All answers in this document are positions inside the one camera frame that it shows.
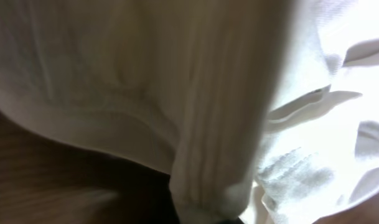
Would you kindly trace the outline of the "white printed t-shirt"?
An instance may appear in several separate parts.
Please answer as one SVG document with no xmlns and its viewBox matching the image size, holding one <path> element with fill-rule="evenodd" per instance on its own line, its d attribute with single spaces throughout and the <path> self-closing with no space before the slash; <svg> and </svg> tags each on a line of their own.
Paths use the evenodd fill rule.
<svg viewBox="0 0 379 224">
<path fill-rule="evenodd" d="M 0 110 L 182 223 L 312 223 L 379 192 L 379 1 L 0 1 Z"/>
</svg>

